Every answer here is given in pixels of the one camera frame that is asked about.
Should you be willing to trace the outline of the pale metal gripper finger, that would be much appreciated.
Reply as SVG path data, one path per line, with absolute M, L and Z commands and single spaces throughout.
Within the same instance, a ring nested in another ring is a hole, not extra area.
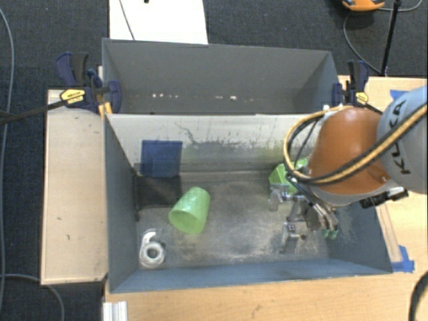
M 277 211 L 281 204 L 297 201 L 299 196 L 297 192 L 290 191 L 288 185 L 271 185 L 268 199 L 269 210 Z
M 304 233 L 297 232 L 295 224 L 283 224 L 280 253 L 294 253 L 297 248 L 297 244 L 305 239 L 306 235 Z

